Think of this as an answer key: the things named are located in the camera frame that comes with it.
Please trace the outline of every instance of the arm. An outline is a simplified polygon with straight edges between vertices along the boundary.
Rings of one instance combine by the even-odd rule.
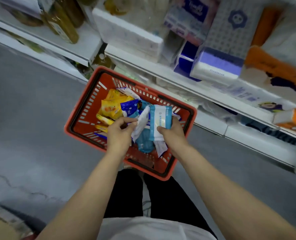
[[[158,127],[158,131],[185,168],[227,240],[296,240],[296,229],[292,225],[220,173],[188,144],[177,119],[173,118],[170,130]]]
[[[131,143],[136,119],[120,118],[108,128],[105,156],[84,185],[38,236],[38,240],[94,240],[97,238],[118,167]],[[121,129],[124,123],[131,123]]]

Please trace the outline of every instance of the red shopping basket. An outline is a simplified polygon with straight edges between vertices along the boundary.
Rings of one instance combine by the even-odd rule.
[[[94,134],[100,132],[94,125],[101,123],[96,118],[96,114],[101,108],[101,100],[106,98],[109,89],[120,87],[132,89],[143,100],[151,104],[173,107],[173,112],[181,116],[180,123],[186,137],[188,136],[197,116],[197,110],[194,107],[102,66],[98,67],[92,74],[70,114],[64,128],[65,132],[92,147],[106,151],[107,141]],[[142,153],[133,144],[129,147],[124,162],[153,177],[166,181],[170,178],[177,159],[171,154],[170,149],[158,158],[156,150],[151,153]]]

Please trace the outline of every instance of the concrete floor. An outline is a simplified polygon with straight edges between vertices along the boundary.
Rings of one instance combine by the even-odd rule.
[[[49,222],[86,180],[103,153],[63,132],[83,89],[0,46],[0,202]],[[188,139],[222,173],[296,226],[295,174],[197,126]],[[180,164],[173,176],[224,239]]]

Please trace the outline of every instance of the black pants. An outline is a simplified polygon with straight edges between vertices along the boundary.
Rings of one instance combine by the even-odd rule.
[[[216,235],[176,180],[160,181],[148,174],[143,179],[149,190],[151,218],[193,225]],[[135,170],[118,172],[104,218],[137,217],[142,212],[143,182]]]

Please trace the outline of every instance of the hand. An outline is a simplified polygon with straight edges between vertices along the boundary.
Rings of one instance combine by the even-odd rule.
[[[180,160],[181,158],[179,156],[179,152],[182,152],[182,147],[189,145],[189,143],[183,133],[183,129],[178,119],[176,117],[172,117],[171,129],[168,130],[158,126],[157,130],[164,136],[165,142],[170,147],[175,158]]]
[[[107,136],[107,153],[113,154],[114,157],[123,159],[129,146],[131,145],[131,133],[137,126],[137,119],[121,117],[108,127]],[[125,129],[121,126],[131,123]]]

